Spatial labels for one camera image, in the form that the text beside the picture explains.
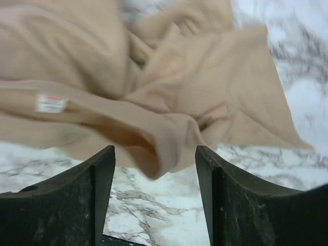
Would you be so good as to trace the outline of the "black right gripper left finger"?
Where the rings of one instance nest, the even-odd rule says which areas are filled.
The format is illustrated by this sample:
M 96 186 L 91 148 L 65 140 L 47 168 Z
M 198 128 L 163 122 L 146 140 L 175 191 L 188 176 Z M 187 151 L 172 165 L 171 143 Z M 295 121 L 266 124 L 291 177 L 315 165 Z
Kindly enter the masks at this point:
M 19 192 L 1 194 L 1 245 L 104 245 L 115 169 L 108 146 Z

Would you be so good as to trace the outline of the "beige t shirt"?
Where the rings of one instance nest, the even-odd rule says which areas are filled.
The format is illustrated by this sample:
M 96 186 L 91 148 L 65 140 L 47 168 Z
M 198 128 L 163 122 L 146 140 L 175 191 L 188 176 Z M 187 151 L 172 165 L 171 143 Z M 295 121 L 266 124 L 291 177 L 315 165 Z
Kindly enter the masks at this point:
M 149 178 L 198 145 L 307 149 L 264 25 L 183 1 L 127 26 L 118 1 L 1 1 L 1 140 L 83 160 L 108 145 Z

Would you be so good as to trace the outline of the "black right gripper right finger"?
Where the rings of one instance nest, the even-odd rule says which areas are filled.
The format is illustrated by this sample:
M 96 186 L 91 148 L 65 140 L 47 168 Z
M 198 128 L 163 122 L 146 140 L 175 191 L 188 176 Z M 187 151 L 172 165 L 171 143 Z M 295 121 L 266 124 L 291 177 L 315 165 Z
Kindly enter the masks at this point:
M 198 146 L 195 163 L 211 246 L 327 245 L 327 185 L 286 188 Z

